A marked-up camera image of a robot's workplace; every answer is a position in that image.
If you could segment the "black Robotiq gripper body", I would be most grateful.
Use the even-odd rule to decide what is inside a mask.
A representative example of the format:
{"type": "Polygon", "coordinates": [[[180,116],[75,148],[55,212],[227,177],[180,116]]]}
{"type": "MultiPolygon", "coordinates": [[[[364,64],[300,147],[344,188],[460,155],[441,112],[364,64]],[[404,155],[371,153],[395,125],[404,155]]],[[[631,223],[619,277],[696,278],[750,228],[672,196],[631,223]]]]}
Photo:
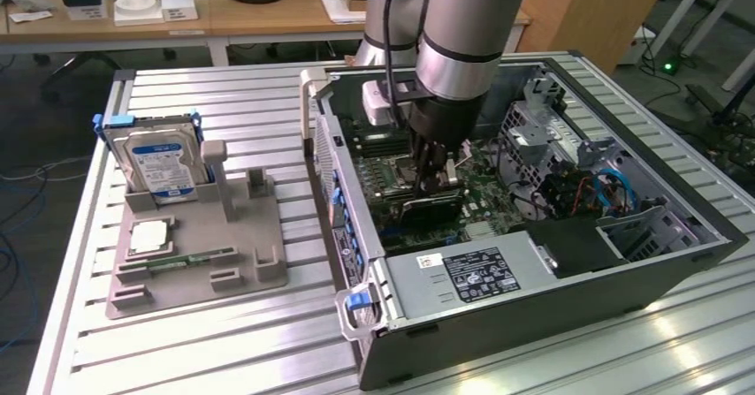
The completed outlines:
{"type": "Polygon", "coordinates": [[[412,101],[408,126],[412,132],[412,154],[419,155],[424,145],[455,152],[472,130],[487,95],[453,101],[440,96],[412,101]]]}

